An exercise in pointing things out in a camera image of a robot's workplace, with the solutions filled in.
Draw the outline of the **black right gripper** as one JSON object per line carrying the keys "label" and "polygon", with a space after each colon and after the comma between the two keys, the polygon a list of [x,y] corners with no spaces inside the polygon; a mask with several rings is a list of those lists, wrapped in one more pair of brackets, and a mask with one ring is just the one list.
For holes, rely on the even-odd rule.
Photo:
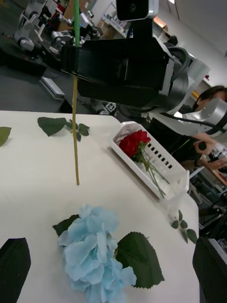
{"label": "black right gripper", "polygon": [[61,48],[61,70],[81,96],[129,107],[167,107],[174,60],[155,38],[87,41]]}

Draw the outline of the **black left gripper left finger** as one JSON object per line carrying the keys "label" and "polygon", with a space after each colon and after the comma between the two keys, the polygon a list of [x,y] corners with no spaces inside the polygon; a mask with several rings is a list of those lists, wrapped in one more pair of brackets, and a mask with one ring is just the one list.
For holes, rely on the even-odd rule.
{"label": "black left gripper left finger", "polygon": [[31,266],[26,238],[8,239],[0,249],[0,302],[16,303]]}

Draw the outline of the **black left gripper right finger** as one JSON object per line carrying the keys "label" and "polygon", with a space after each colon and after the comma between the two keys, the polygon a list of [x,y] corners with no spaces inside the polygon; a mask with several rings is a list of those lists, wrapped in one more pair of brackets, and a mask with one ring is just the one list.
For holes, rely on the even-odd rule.
{"label": "black left gripper right finger", "polygon": [[192,264],[207,303],[227,303],[227,253],[215,239],[198,238]]}

